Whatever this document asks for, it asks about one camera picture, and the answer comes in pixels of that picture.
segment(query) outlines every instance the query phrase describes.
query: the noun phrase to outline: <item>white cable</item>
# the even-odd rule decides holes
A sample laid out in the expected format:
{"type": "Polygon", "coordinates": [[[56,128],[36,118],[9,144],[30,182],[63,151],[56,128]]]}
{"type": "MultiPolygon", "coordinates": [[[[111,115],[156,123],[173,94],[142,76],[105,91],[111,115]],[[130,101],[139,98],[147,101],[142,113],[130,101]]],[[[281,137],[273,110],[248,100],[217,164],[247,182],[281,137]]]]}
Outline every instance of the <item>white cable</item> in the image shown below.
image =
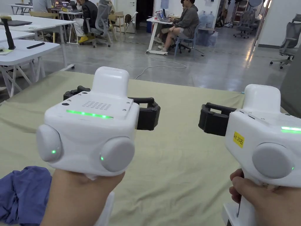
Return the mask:
{"type": "Polygon", "coordinates": [[[177,63],[177,62],[158,60],[158,59],[155,59],[155,58],[153,58],[153,57],[150,57],[150,56],[147,55],[146,53],[145,53],[145,55],[148,56],[148,57],[151,58],[151,59],[156,60],[156,61],[162,61],[162,62],[174,63],[174,64],[182,65],[183,67],[171,67],[171,66],[152,66],[152,67],[147,67],[146,69],[143,70],[143,72],[142,72],[140,75],[138,75],[138,76],[135,78],[135,80],[136,80],[138,77],[140,77],[147,69],[153,68],[153,67],[169,67],[169,68],[176,68],[176,69],[187,68],[186,65],[183,65],[183,64],[180,64],[180,63],[177,63]]]}

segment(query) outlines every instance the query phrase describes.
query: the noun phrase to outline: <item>black stand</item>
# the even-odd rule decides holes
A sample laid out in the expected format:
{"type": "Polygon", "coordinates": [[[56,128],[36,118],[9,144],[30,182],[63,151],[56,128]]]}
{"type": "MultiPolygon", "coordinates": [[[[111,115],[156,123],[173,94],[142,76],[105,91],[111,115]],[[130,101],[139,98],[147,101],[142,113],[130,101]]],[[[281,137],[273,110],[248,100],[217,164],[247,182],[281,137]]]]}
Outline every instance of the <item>black stand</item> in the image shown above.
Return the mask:
{"type": "Polygon", "coordinates": [[[3,25],[4,25],[4,28],[5,28],[5,34],[6,34],[6,38],[7,38],[8,49],[9,49],[9,50],[13,50],[13,49],[15,49],[16,47],[15,47],[13,38],[12,38],[12,36],[11,36],[11,32],[10,32],[10,30],[9,30],[8,19],[1,18],[1,20],[2,20],[3,25]]]}

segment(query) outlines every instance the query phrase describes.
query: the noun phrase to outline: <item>blue cloth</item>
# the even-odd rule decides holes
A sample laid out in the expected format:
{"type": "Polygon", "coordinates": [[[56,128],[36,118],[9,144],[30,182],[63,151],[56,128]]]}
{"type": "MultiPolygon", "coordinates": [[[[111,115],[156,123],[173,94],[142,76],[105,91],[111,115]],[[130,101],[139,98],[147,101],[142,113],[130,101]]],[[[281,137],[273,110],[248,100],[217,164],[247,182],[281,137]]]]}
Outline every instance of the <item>blue cloth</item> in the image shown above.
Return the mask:
{"type": "Polygon", "coordinates": [[[25,167],[0,179],[0,221],[39,225],[48,202],[51,175],[46,168],[25,167]]]}

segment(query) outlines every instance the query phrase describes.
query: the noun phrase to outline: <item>gripper handle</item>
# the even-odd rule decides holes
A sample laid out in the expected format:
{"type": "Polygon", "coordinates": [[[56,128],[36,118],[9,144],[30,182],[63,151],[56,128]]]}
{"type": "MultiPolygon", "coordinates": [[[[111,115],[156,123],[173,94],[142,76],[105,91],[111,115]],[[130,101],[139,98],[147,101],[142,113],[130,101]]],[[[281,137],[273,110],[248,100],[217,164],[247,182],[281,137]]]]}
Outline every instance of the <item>gripper handle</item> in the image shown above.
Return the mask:
{"type": "MultiPolygon", "coordinates": [[[[97,178],[96,175],[92,174],[86,174],[86,177],[88,177],[90,180],[95,180],[97,178]]],[[[104,206],[104,209],[94,226],[108,226],[113,211],[114,199],[115,193],[111,192],[107,198],[106,205],[104,206]]]]}
{"type": "MultiPolygon", "coordinates": [[[[260,184],[258,180],[252,178],[246,170],[243,169],[244,178],[252,180],[256,184],[260,184]]],[[[251,203],[249,203],[245,197],[241,197],[239,210],[237,213],[237,219],[241,226],[257,226],[255,219],[255,209],[251,203]]]]}

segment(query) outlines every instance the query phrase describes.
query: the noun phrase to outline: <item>gray round button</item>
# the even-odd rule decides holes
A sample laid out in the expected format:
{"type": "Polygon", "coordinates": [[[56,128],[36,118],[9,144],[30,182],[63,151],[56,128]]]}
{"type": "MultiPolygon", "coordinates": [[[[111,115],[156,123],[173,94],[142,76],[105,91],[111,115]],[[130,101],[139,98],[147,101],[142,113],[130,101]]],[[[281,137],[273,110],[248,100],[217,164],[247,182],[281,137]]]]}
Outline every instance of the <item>gray round button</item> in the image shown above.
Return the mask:
{"type": "Polygon", "coordinates": [[[134,153],[134,143],[128,137],[115,137],[102,147],[100,162],[106,170],[118,172],[131,163],[134,153]]]}
{"type": "Polygon", "coordinates": [[[291,173],[294,167],[289,152],[280,144],[262,143],[256,147],[253,153],[253,164],[258,172],[268,178],[284,178],[291,173]]]}
{"type": "Polygon", "coordinates": [[[36,132],[40,157],[45,162],[57,161],[61,156],[61,138],[59,133],[49,125],[41,125],[36,132]]]}

